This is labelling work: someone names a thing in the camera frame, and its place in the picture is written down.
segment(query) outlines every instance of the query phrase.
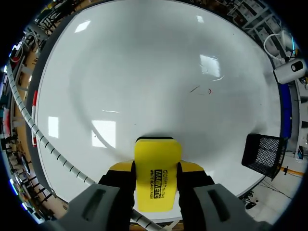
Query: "yellow eraser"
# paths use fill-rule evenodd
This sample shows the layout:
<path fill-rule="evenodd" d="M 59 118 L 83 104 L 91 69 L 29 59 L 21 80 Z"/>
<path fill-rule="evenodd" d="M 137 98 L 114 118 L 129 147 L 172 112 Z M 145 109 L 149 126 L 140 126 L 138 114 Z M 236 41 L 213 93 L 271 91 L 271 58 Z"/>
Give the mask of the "yellow eraser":
<path fill-rule="evenodd" d="M 138 209 L 163 212 L 173 208 L 181 146 L 174 139 L 140 139 L 135 145 Z"/>

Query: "cable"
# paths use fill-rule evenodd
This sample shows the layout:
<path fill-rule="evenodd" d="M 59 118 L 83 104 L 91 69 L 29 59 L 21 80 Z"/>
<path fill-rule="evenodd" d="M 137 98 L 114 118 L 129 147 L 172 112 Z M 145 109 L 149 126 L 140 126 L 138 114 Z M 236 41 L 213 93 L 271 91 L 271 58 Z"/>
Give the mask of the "cable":
<path fill-rule="evenodd" d="M 13 60 L 13 59 L 10 57 L 10 60 L 11 60 L 13 63 L 17 63 L 17 62 L 19 62 L 19 61 L 20 61 L 20 59 L 21 59 L 21 57 L 23 56 L 23 43 L 24 43 L 24 42 L 22 42 L 22 43 L 21 43 L 21 46 L 20 46 L 20 49 L 21 49 L 21 54 L 20 54 L 19 59 L 18 59 L 18 60 Z"/>
<path fill-rule="evenodd" d="M 292 175 L 292 176 L 295 176 L 295 177 L 298 177 L 298 178 L 302 178 L 302 177 L 297 176 L 297 175 L 294 175 L 294 174 L 292 174 L 292 173 L 288 173 L 288 172 L 287 172 L 287 174 Z"/>
<path fill-rule="evenodd" d="M 284 59 L 281 59 L 281 58 L 277 58 L 276 56 L 274 56 L 274 55 L 272 55 L 267 49 L 266 49 L 266 47 L 265 47 L 265 43 L 269 40 L 269 38 L 270 37 L 272 37 L 272 36 L 277 36 L 277 35 L 280 35 L 280 34 L 271 34 L 271 35 L 269 35 L 269 36 L 267 36 L 267 38 L 264 40 L 264 43 L 263 43 L 263 48 L 264 48 L 264 50 L 265 50 L 265 52 L 266 52 L 266 54 L 268 54 L 271 58 L 273 58 L 273 59 L 277 59 L 277 60 L 279 60 L 279 61 L 284 61 Z"/>
<path fill-rule="evenodd" d="M 65 159 L 58 150 L 46 139 L 46 137 L 43 135 L 43 133 L 39 130 L 37 125 L 35 124 L 34 120 L 32 119 L 31 115 L 29 114 L 28 110 L 26 109 L 24 102 L 22 101 L 18 89 L 15 84 L 15 79 L 12 72 L 12 67 L 10 64 L 7 65 L 7 74 L 8 74 L 8 81 L 10 84 L 10 88 L 14 97 L 14 100 L 16 102 L 16 105 L 18 106 L 23 118 L 25 119 L 26 123 L 29 125 L 31 132 L 33 132 L 37 138 L 37 141 L 41 143 L 42 146 L 45 147 L 45 149 L 55 157 L 63 167 L 65 167 L 69 172 L 74 174 L 76 178 L 83 181 L 84 184 L 92 185 L 96 182 L 92 180 L 90 177 L 82 173 L 78 168 L 73 166 L 67 159 Z M 148 231 L 159 231 L 162 229 L 159 225 L 149 220 L 147 217 L 143 216 L 139 212 L 137 212 L 135 209 L 132 210 L 131 218 L 141 225 L 143 228 L 145 228 Z"/>
<path fill-rule="evenodd" d="M 29 33 L 30 35 L 33 36 L 34 41 L 35 41 L 35 43 L 36 43 L 36 45 L 37 45 L 37 47 L 38 47 L 38 50 L 39 50 L 39 43 L 38 43 L 38 37 L 37 37 L 37 35 L 35 34 L 35 32 L 34 32 L 30 27 L 28 27 L 28 29 L 31 30 L 31 33 L 30 33 L 30 32 L 28 32 L 28 33 Z"/>
<path fill-rule="evenodd" d="M 285 197 L 287 197 L 287 198 L 289 198 L 290 200 L 292 200 L 291 197 L 289 197 L 288 195 L 284 194 L 283 192 L 281 192 L 281 191 L 279 191 L 279 190 L 273 189 L 273 188 L 271 188 L 271 187 L 269 187 L 269 186 L 266 186 L 266 185 L 261 185 L 261 184 L 259 184 L 259 185 L 262 186 L 262 187 L 266 187 L 266 188 L 268 188 L 268 189 L 272 189 L 272 190 L 275 191 L 275 192 L 281 193 L 281 194 L 284 195 Z"/>

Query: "blue edge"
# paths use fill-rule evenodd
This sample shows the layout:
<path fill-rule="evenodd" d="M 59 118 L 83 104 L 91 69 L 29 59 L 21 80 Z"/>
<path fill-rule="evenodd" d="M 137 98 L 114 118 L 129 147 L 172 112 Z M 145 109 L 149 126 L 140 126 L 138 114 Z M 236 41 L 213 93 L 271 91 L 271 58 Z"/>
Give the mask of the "blue edge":
<path fill-rule="evenodd" d="M 291 138 L 292 133 L 292 103 L 288 84 L 278 84 L 281 105 L 280 137 Z"/>

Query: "red marking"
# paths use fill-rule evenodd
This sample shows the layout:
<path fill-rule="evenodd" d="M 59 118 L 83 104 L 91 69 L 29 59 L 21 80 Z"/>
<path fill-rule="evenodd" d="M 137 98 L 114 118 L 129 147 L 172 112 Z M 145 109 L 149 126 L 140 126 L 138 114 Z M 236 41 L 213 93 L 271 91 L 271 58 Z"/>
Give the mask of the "red marking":
<path fill-rule="evenodd" d="M 33 101 L 32 101 L 32 106 L 35 106 L 37 104 L 37 97 L 38 97 L 38 91 L 36 90 L 34 92 L 34 96 L 33 96 Z"/>

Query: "wire mesh container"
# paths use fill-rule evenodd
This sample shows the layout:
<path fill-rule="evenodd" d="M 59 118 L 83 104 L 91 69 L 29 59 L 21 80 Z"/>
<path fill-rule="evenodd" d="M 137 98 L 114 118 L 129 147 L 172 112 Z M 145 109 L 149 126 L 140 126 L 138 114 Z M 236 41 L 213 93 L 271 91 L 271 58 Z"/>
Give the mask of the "wire mesh container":
<path fill-rule="evenodd" d="M 273 180 L 282 166 L 286 145 L 287 139 L 282 137 L 249 134 L 242 165 Z"/>

